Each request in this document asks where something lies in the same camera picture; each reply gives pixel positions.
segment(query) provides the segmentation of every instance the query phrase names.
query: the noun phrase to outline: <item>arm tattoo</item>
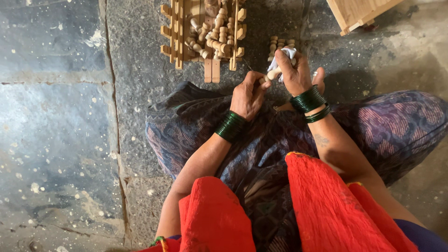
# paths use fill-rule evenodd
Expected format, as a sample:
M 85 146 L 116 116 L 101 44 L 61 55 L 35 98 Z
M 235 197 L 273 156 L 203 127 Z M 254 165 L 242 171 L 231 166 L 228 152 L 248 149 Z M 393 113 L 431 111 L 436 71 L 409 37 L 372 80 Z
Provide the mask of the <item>arm tattoo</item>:
M 327 146 L 327 143 L 329 143 L 330 141 L 326 138 L 324 138 L 323 136 L 316 134 L 314 136 L 314 141 L 316 142 L 316 145 L 320 145 L 320 147 L 325 147 Z

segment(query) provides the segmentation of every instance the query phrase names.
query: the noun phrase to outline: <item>woman's left hand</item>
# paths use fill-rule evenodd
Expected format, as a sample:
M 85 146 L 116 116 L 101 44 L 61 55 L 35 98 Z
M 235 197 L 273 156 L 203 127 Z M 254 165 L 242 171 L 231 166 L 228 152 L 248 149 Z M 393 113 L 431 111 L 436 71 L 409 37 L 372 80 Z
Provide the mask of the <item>woman's left hand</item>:
M 260 85 L 259 79 L 264 74 L 250 71 L 247 73 L 244 81 L 233 90 L 232 103 L 230 110 L 237 113 L 246 121 L 252 120 L 263 104 L 264 94 L 271 86 L 271 81 Z

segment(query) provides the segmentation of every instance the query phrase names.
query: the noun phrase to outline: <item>purple patterned fabric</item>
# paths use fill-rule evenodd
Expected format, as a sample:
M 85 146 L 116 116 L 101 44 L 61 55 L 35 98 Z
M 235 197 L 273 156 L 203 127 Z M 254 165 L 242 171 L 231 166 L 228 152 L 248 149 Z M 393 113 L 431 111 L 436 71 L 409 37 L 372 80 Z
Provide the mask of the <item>purple patterned fabric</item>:
M 146 112 L 146 136 L 173 178 L 228 112 L 231 96 L 183 82 Z M 257 251 L 299 251 L 287 166 L 298 151 L 318 157 L 303 116 L 265 101 L 220 166 L 217 177 L 240 198 L 252 221 Z M 421 163 L 448 131 L 448 103 L 420 91 L 399 91 L 332 106 L 387 186 Z

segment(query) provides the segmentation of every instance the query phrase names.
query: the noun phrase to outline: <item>green bangle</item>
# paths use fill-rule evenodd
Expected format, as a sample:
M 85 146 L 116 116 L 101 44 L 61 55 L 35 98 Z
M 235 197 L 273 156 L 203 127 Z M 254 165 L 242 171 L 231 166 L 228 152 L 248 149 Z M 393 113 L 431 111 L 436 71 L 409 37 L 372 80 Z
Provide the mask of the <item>green bangle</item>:
M 325 108 L 322 109 L 321 111 L 317 112 L 316 114 L 306 116 L 305 122 L 306 123 L 317 122 L 320 119 L 323 119 L 324 117 L 326 117 L 330 112 L 331 112 L 330 105 L 328 103 L 326 103 Z
M 229 111 L 224 121 L 215 131 L 220 137 L 224 138 L 229 143 L 233 143 L 235 137 L 243 129 L 246 120 L 233 111 Z
M 298 112 L 306 113 L 313 109 L 317 109 L 327 101 L 322 95 L 320 95 L 317 85 L 314 85 L 311 89 L 299 94 L 296 97 L 292 97 L 289 102 Z

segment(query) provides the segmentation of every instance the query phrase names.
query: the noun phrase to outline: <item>white cloth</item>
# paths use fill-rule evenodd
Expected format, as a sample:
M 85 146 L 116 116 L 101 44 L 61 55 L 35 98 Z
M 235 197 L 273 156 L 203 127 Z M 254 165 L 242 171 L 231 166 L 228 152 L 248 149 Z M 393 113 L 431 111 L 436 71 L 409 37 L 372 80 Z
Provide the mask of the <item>white cloth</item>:
M 295 48 L 290 49 L 290 48 L 283 48 L 281 49 L 283 51 L 284 54 L 286 54 L 286 56 L 290 59 L 294 58 L 294 55 L 296 55 L 297 50 Z M 267 69 L 267 71 L 271 71 L 276 69 L 279 66 L 279 64 L 277 64 L 277 60 L 274 57 L 274 59 L 271 62 L 271 65 L 269 66 L 269 68 Z M 283 82 L 283 74 L 280 74 L 280 79 L 279 82 Z

